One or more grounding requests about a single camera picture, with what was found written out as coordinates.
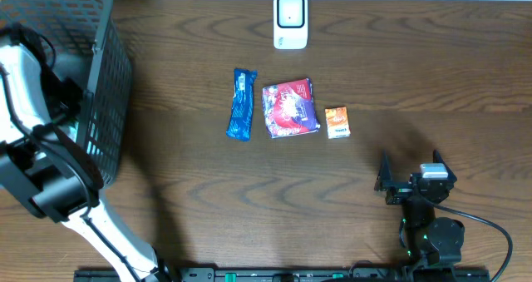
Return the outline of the blue snack bar wrapper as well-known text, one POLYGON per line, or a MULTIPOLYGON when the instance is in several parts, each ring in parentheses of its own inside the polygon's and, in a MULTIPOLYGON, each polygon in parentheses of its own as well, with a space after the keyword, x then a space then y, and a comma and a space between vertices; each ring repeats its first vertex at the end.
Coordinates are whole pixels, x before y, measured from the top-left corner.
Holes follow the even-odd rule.
POLYGON ((234 95, 227 137, 249 141, 254 112, 254 82, 257 71, 234 69, 234 95))

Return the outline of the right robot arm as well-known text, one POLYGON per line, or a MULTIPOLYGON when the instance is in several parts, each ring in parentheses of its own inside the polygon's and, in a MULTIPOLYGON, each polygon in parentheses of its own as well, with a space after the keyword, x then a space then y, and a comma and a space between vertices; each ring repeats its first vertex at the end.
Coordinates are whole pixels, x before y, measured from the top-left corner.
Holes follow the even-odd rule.
POLYGON ((444 201, 457 178, 434 151, 432 162, 420 165, 407 181, 396 181, 386 154, 377 174, 374 190, 386 194, 388 205, 402 210, 400 243, 410 256, 401 268, 404 281, 455 281, 454 264, 461 261, 465 227, 448 217, 437 217, 435 208, 444 201))

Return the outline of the grey plastic mesh basket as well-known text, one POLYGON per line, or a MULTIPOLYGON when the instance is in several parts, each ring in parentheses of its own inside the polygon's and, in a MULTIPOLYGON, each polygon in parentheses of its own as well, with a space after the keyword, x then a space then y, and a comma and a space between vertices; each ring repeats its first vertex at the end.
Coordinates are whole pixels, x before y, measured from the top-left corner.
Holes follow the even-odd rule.
POLYGON ((105 186, 116 179, 132 68, 111 19, 113 0, 1 0, 1 24, 42 34, 54 73, 84 92, 76 142, 98 166, 105 186))

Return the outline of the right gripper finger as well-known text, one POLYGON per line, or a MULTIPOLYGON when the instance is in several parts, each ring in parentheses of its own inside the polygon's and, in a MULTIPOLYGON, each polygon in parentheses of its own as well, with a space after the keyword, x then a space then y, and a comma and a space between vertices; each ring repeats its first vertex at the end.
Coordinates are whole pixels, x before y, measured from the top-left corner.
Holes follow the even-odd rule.
POLYGON ((446 170, 446 173, 447 173, 447 179, 451 182, 451 183, 455 183, 457 182, 457 177, 456 175, 454 174, 454 172, 451 170, 451 168, 444 162, 443 158, 441 157, 441 154, 438 150, 434 150, 432 152, 432 160, 434 163, 437 163, 437 164, 442 164, 442 166, 445 168, 446 170))
POLYGON ((392 170, 385 151, 382 152, 381 165, 377 174, 374 191, 388 191, 393 186, 392 170))

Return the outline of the white barcode scanner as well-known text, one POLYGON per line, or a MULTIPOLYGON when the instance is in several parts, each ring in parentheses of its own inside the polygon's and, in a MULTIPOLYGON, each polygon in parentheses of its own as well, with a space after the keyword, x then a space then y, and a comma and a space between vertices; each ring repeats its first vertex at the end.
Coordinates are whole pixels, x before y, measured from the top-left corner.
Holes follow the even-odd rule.
POLYGON ((273 45, 279 50, 308 44, 308 0, 273 0, 273 45))

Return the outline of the small orange snack packet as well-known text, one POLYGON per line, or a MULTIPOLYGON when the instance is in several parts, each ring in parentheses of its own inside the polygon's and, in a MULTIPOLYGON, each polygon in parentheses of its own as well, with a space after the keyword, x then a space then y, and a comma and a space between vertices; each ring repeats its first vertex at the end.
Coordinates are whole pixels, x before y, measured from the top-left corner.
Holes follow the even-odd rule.
POLYGON ((351 135, 345 106, 326 108, 325 117, 329 139, 349 137, 351 135))

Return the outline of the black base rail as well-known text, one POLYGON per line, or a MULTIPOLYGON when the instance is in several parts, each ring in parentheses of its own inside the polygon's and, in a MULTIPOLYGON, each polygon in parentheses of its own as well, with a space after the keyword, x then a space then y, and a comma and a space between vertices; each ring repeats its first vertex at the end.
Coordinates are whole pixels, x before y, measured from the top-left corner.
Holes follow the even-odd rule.
POLYGON ((352 270, 222 270, 182 268, 176 275, 182 282, 318 282, 318 281, 474 281, 490 279, 487 270, 417 270, 409 276, 396 269, 365 264, 352 270))

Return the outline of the red purple snack packet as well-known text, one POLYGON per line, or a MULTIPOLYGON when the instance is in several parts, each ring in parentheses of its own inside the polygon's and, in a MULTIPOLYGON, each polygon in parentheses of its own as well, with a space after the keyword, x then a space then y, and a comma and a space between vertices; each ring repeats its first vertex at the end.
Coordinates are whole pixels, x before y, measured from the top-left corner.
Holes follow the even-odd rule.
POLYGON ((309 78, 264 87, 262 103, 265 126, 273 139, 320 129, 309 78))

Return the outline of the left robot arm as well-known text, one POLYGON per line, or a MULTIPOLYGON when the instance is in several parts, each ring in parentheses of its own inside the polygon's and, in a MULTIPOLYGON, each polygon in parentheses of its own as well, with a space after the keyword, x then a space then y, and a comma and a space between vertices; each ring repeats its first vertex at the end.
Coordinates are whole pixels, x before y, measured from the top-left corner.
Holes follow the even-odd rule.
POLYGON ((33 216, 87 240, 121 281, 174 281, 155 249, 106 203, 101 172, 62 129, 82 89, 60 80, 47 38, 18 22, 1 30, 1 185, 33 216))

